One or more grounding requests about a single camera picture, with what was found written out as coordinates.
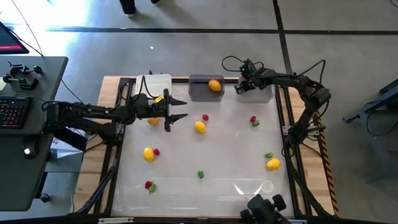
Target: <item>person's foot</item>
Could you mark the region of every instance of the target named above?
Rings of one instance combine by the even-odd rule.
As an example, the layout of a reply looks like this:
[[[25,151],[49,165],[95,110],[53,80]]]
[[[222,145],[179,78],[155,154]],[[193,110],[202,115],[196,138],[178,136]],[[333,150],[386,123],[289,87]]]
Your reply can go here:
[[[136,8],[134,7],[131,11],[129,11],[129,13],[126,13],[126,16],[128,17],[128,18],[132,18],[132,17],[134,17],[134,15],[136,14]]]
[[[151,1],[152,4],[158,4],[158,3],[160,3],[163,0],[150,0],[150,1]]]

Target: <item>gray concrete floor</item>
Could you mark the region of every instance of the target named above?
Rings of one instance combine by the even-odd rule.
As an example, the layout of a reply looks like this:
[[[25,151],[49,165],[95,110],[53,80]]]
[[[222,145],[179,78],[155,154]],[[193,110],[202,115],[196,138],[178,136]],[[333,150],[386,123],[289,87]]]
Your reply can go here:
[[[85,102],[96,103],[105,75],[140,75],[148,70],[172,75],[222,74],[227,55],[263,61],[284,72],[277,34],[154,34],[106,32],[46,32],[48,26],[99,28],[276,29],[271,0],[164,0],[153,6],[137,0],[139,13],[123,15],[114,0],[15,0],[33,28],[45,55],[66,55],[70,61],[65,83]],[[397,30],[398,9],[389,0],[280,0],[285,29]],[[10,0],[0,6],[0,21],[37,46]],[[370,101],[378,89],[397,75],[397,36],[288,35],[287,46],[295,71],[326,59],[324,85],[332,100],[323,120],[340,213],[345,218],[396,222],[398,183],[367,184],[377,169],[359,123],[345,125],[341,117]],[[227,67],[238,67],[229,61]],[[75,101],[64,87],[58,100]],[[51,174],[46,204],[34,202],[28,212],[1,212],[0,220],[63,215],[69,212],[77,175]]]

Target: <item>keyboard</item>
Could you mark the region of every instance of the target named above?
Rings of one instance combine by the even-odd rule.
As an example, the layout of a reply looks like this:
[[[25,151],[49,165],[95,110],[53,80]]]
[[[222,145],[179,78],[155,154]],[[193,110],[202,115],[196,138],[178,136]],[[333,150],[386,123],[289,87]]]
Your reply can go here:
[[[22,129],[31,104],[28,96],[0,96],[0,129]]]

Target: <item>black desk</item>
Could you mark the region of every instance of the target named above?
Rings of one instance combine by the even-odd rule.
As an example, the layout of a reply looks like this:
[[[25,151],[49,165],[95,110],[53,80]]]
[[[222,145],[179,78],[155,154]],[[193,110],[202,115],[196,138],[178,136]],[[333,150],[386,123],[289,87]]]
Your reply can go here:
[[[31,57],[31,56],[0,56],[0,76],[9,72],[9,64],[23,63],[29,68],[38,65],[45,73],[43,77],[34,74],[39,84],[33,91],[19,89],[16,85],[7,84],[0,95],[14,96],[25,93],[43,100],[54,100],[62,75],[67,66],[66,57]],[[44,112],[41,101],[33,100],[25,127],[44,124]],[[50,150],[53,136],[43,134],[40,137],[40,152],[34,159],[25,159],[22,153],[24,131],[5,134],[0,131],[0,211],[26,211],[36,195],[40,180],[44,173],[45,163]]]

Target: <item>white table surface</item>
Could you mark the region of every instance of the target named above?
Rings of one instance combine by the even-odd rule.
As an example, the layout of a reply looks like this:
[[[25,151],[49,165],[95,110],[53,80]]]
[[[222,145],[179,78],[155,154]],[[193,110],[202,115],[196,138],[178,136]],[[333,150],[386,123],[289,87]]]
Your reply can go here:
[[[164,119],[150,126],[143,119],[126,128],[112,216],[238,217],[256,194],[271,199],[281,194],[294,215],[275,99],[267,104],[239,103],[232,85],[225,86],[219,103],[190,101],[188,84],[174,83],[173,97],[186,101],[171,106],[172,114],[189,115],[164,131]],[[209,115],[206,133],[194,123]],[[260,125],[252,127],[256,115]],[[153,162],[143,159],[145,147],[158,148]],[[275,153],[282,161],[278,170],[267,170],[264,154]],[[199,179],[197,171],[205,174]],[[153,194],[144,188],[154,181]]]

